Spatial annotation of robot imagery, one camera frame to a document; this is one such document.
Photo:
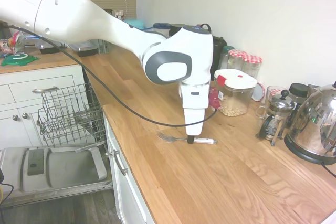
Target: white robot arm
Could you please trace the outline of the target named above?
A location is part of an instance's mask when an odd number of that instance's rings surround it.
[[[139,58],[150,81],[180,82],[186,124],[204,119],[213,55],[212,35],[204,29],[183,27],[166,39],[128,25],[91,0],[9,0],[0,5],[0,20],[69,44],[102,39],[123,47]],[[199,135],[202,126],[187,126],[187,135]]]

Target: kitchen counter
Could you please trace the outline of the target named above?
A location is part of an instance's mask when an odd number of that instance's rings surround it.
[[[66,51],[79,59],[79,57],[71,49],[66,49]],[[77,64],[75,61],[71,60],[68,56],[66,56],[62,52],[43,55],[41,54],[40,50],[35,47],[26,47],[25,53],[38,57],[39,59],[25,66],[18,66],[18,65],[0,66],[0,74],[21,72],[21,71],[27,71],[27,70],[36,70],[36,69],[42,69],[42,68],[62,67],[62,66],[69,66],[69,65]]]
[[[115,48],[81,60],[135,111],[184,123],[177,84],[151,83],[132,53]],[[140,119],[89,78],[156,223],[320,223],[336,210],[336,179],[322,166],[301,160],[282,140],[271,147],[255,138],[257,103],[245,115],[218,112],[204,124],[201,136],[217,145],[167,143],[157,131],[185,137],[185,128]]]

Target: glass mug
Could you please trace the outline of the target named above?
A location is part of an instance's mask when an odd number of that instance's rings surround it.
[[[282,90],[284,90],[286,88],[281,87],[281,86],[268,86],[267,87],[267,92],[266,92],[266,98],[265,98],[265,102],[263,105],[260,105],[259,108],[257,108],[256,110],[256,115],[257,117],[259,117],[260,119],[265,119],[266,117],[266,112],[267,109],[269,107],[269,100],[271,99],[271,97],[275,94],[280,94],[282,92]]]

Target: french press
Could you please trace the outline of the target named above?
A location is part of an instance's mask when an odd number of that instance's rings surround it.
[[[275,146],[277,138],[282,139],[287,118],[295,106],[292,98],[288,95],[288,90],[282,90],[281,94],[275,94],[270,98],[265,120],[256,135],[258,138],[270,140],[271,146]]]

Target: open dishwasher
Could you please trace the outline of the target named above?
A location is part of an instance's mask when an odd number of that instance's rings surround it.
[[[0,151],[4,183],[14,186],[3,207],[113,187],[103,111],[90,83],[43,93],[37,125],[42,146]]]

